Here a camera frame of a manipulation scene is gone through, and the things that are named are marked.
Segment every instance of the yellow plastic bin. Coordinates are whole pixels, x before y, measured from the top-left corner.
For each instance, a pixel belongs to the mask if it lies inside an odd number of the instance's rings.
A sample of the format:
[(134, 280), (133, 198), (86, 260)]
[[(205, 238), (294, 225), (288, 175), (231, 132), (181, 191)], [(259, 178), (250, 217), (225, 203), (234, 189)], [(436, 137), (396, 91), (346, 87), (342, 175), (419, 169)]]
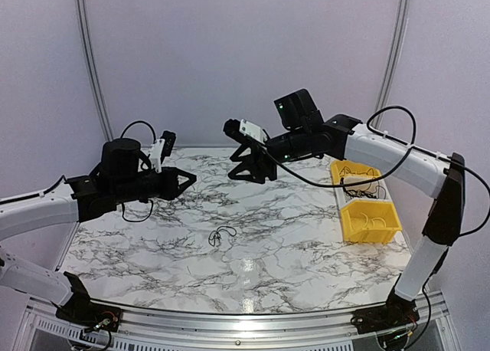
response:
[(373, 169), (370, 166), (363, 165), (361, 163), (349, 162), (349, 161), (334, 161), (330, 165), (330, 171), (332, 172), (332, 181), (338, 185), (340, 179), (346, 176), (366, 176), (366, 177), (379, 177), (381, 171), (379, 169)]
[(387, 244), (402, 231), (392, 202), (352, 201), (340, 211), (344, 240)]

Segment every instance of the white robotic arm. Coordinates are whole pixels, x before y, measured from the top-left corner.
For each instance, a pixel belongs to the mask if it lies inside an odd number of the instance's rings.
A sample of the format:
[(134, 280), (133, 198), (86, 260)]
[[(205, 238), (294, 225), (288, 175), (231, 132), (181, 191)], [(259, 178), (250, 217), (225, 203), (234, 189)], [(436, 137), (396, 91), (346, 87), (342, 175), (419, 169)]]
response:
[[(173, 200), (196, 181), (196, 176), (174, 167), (162, 167), (170, 156), (175, 134), (165, 131), (147, 156), (139, 142), (115, 139), (104, 144), (99, 165), (89, 174), (60, 179), (49, 189), (0, 199), (0, 241), (39, 228), (89, 221), (116, 210), (119, 203), (149, 198)], [(139, 171), (139, 161), (147, 169)], [(187, 181), (179, 183), (179, 176)], [(49, 271), (0, 247), (0, 286), (49, 300), (57, 316), (73, 323), (96, 326), (104, 312), (120, 309), (95, 304), (80, 279), (73, 274)], [(117, 330), (119, 321), (105, 329)]]
[[(228, 120), (224, 132), (241, 144), (231, 156), (239, 162), (231, 179), (265, 183), (277, 179), (277, 166), (312, 185), (344, 188), (353, 184), (326, 185), (310, 182), (284, 166), (285, 162), (332, 156), (364, 163), (386, 175), (415, 186), (431, 198), (433, 206), (423, 229), (423, 237), (403, 273), (382, 307), (354, 312), (352, 323), (359, 333), (384, 330), (418, 320), (414, 299), (436, 273), (449, 247), (460, 235), (465, 204), (464, 159), (453, 153), (444, 156), (399, 141), (387, 132), (370, 130), (360, 120), (342, 114), (324, 121), (307, 90), (300, 90), (275, 101), (287, 133), (269, 138), (259, 126), (248, 121)], [(246, 150), (250, 154), (242, 155)]]

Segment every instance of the small black wire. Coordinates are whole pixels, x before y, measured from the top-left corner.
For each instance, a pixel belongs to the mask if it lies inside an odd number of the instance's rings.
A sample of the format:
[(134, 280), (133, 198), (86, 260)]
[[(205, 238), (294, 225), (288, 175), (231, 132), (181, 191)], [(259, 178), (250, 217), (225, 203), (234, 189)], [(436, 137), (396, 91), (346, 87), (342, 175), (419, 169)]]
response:
[[(64, 175), (62, 175), (52, 186), (50, 186), (49, 188), (44, 190), (42, 192), (42, 195), (46, 195), (47, 193), (55, 190), (61, 184), (62, 181), (65, 181), (65, 182), (67, 181), (67, 178)], [(8, 203), (15, 203), (15, 202), (22, 202), (24, 200), (28, 200), (28, 199), (32, 199), (32, 198), (39, 198), (40, 196), (41, 196), (41, 193), (38, 192), (35, 194), (18, 196), (17, 198), (12, 198), (12, 199), (6, 199), (6, 200), (0, 199), (0, 205), (8, 204)]]
[(110, 332), (110, 330), (106, 330), (106, 332), (109, 334), (109, 341), (107, 341), (106, 346), (103, 349), (99, 349), (98, 351), (106, 351), (109, 349), (111, 342), (113, 341), (113, 334)]
[(132, 123), (130, 123), (128, 126), (126, 126), (126, 128), (122, 131), (121, 133), (121, 138), (124, 137), (124, 134), (126, 134), (126, 131), (128, 131), (128, 129), (133, 126), (133, 125), (136, 125), (136, 124), (139, 124), (139, 123), (142, 123), (143, 125), (146, 125), (151, 131), (152, 131), (152, 135), (153, 135), (153, 141), (155, 142), (156, 140), (156, 133), (155, 133), (155, 129), (153, 129), (153, 126), (144, 121), (144, 120), (137, 120), (137, 121), (133, 121)]
[(380, 193), (379, 193), (379, 190), (380, 190), (380, 189), (383, 189), (383, 191), (384, 191), (384, 196), (383, 196), (383, 199), (386, 199), (386, 197), (387, 197), (387, 191), (386, 191), (386, 189), (385, 189), (383, 186), (381, 186), (381, 185), (376, 186), (376, 190), (377, 190), (377, 198), (378, 198), (378, 199), (381, 199), (381, 198), (380, 198)]
[(369, 189), (371, 188), (371, 183), (369, 184), (369, 186), (365, 189), (365, 190), (347, 190), (345, 188), (345, 184), (344, 184), (344, 178), (342, 177), (340, 179), (340, 183), (341, 185), (344, 186), (343, 190), (344, 190), (344, 193), (347, 195), (347, 196), (350, 196), (351, 198), (370, 198), (370, 199), (378, 199), (376, 197), (376, 195), (372, 192), (369, 192)]
[(221, 233), (220, 232), (223, 232), (223, 231), (227, 232), (229, 234), (229, 236), (231, 236), (232, 238), (237, 236), (237, 230), (234, 227), (220, 226), (217, 228), (217, 230), (214, 230), (209, 234), (209, 237), (207, 238), (207, 242), (209, 243), (209, 245), (211, 245), (212, 247), (215, 247), (216, 246), (216, 240), (217, 240), (217, 243), (220, 244), (221, 243)]
[(429, 282), (429, 279), (430, 279), (430, 277), (427, 278), (426, 283), (423, 284), (423, 286), (422, 286), (422, 294), (426, 298), (427, 306), (429, 307), (429, 316), (427, 317), (427, 323), (423, 327), (423, 329), (420, 331), (420, 333), (416, 337), (416, 339), (414, 339), (413, 342), (410, 345), (408, 345), (407, 347), (405, 347), (405, 349), (410, 349), (418, 340), (420, 340), (420, 338), (422, 338), (422, 336), (426, 332), (427, 328), (429, 328), (430, 317), (432, 316), (432, 305), (430, 304), (429, 295), (427, 295), (427, 290), (426, 290), (426, 285), (427, 285), (427, 282)]
[(150, 207), (150, 212), (148, 213), (148, 215), (146, 217), (144, 217), (143, 219), (139, 219), (139, 220), (132, 220), (132, 219), (128, 219), (124, 216), (124, 213), (126, 212), (126, 206), (124, 205), (124, 203), (121, 203), (121, 208), (122, 208), (122, 219), (126, 222), (130, 222), (130, 223), (141, 223), (141, 222), (144, 222), (146, 221), (148, 218), (151, 217), (152, 213), (153, 213), (153, 207), (155, 206), (155, 203), (150, 200), (149, 201), (152, 205)]

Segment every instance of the marble veining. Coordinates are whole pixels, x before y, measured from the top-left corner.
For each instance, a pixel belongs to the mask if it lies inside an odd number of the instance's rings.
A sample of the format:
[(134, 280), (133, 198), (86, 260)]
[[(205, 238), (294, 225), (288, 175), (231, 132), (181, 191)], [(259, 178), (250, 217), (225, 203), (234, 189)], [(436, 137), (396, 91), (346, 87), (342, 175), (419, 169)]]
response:
[[(286, 313), (386, 299), (410, 258), (399, 233), (388, 245), (342, 240), (335, 195), (279, 170), (275, 182), (229, 180), (233, 149), (177, 149), (165, 160), (198, 176), (179, 199), (155, 200), (143, 223), (121, 212), (82, 224), (62, 271), (78, 274), (92, 297), (166, 310)], [(329, 158), (291, 168), (330, 182)], [(127, 205), (144, 218), (149, 207)], [(212, 247), (209, 234), (221, 225)]]

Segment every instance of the white arm segment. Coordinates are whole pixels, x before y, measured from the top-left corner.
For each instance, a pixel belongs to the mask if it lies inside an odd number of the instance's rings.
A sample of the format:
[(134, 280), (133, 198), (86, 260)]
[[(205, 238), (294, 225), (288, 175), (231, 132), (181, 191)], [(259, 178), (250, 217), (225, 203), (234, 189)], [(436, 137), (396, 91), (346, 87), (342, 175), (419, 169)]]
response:
[(70, 185), (61, 183), (41, 197), (0, 205), (0, 241), (38, 228), (77, 222), (78, 205), (71, 197), (73, 193)]
[[(385, 173), (407, 152), (407, 146), (372, 133), (365, 124), (358, 124), (353, 130), (354, 134), (347, 138), (345, 145), (345, 158), (349, 161), (364, 163)], [(429, 197), (437, 198), (446, 179), (444, 169), (447, 168), (448, 163), (412, 150), (393, 176)], [(408, 301), (415, 299), (447, 248), (423, 236), (395, 286), (395, 294)]]
[(73, 295), (67, 277), (60, 272), (49, 271), (30, 261), (9, 254), (0, 248), (0, 286), (42, 297), (63, 306)]
[[(38, 228), (77, 222), (78, 206), (71, 197), (73, 192), (70, 185), (61, 183), (46, 195), (0, 205), (0, 241)], [(0, 286), (43, 297), (60, 306), (70, 299), (71, 285), (62, 273), (49, 271), (3, 248), (0, 259), (3, 264)]]
[(395, 286), (395, 294), (408, 301), (415, 299), (447, 248), (422, 236)]
[[(379, 169), (382, 173), (392, 169), (400, 161), (407, 147), (379, 136), (360, 123), (353, 128), (354, 134), (347, 138), (345, 159)], [(431, 198), (437, 198), (449, 165), (416, 150), (412, 150), (405, 162), (393, 176), (415, 186)]]

